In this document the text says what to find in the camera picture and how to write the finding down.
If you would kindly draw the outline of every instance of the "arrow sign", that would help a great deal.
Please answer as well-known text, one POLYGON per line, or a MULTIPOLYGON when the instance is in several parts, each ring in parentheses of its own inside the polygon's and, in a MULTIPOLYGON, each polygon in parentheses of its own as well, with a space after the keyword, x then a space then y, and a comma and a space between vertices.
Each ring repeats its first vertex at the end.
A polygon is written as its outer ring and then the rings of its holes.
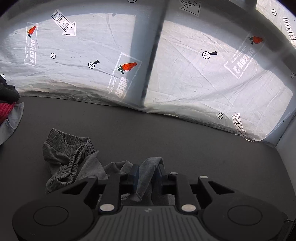
POLYGON ((198 16, 200 12, 200 2, 197 2, 197 0, 180 0, 180 2, 183 4, 183 7, 180 7, 181 10, 198 16))
POLYGON ((76 36, 76 23, 70 23, 58 9, 52 15, 52 19, 64 30, 63 35, 76 36))

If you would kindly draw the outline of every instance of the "light blue cloth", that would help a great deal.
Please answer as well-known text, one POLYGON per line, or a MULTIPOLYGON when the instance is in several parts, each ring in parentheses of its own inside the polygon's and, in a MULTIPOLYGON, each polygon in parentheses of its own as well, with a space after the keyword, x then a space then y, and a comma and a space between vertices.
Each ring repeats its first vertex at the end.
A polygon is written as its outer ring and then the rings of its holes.
POLYGON ((24 103, 15 104, 7 119, 0 125, 0 145, 2 145, 18 127, 24 111, 24 103))

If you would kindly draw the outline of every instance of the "black cloth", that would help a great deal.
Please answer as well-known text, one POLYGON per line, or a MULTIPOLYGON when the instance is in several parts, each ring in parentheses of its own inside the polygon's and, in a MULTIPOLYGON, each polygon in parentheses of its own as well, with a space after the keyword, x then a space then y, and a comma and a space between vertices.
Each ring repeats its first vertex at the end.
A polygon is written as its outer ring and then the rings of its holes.
POLYGON ((18 101, 20 94, 13 85, 8 85, 6 80, 0 75, 0 103, 9 103, 18 101))

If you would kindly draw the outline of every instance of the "red cloth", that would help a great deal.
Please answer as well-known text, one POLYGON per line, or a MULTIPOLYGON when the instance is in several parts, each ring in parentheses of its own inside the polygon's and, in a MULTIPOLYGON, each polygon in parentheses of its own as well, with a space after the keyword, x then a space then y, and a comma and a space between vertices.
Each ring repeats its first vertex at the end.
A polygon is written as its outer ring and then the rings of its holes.
POLYGON ((5 121, 14 106, 15 102, 13 102, 12 104, 0 103, 0 124, 5 121))

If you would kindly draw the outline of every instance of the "circle with x symbol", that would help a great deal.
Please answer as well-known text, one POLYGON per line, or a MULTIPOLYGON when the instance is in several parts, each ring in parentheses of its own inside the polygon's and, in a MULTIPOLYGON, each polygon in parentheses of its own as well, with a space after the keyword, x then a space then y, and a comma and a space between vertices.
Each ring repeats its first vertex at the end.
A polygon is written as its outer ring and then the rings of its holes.
POLYGON ((208 51, 205 51, 202 53, 202 56, 205 58, 205 59, 209 59, 211 57, 210 53, 208 51))
POLYGON ((219 113, 218 114, 218 119, 222 119, 223 118, 223 114, 222 113, 219 113))
POLYGON ((90 69, 93 69, 93 68, 94 68, 94 63, 90 62, 90 63, 89 63, 89 68, 90 68, 90 69))

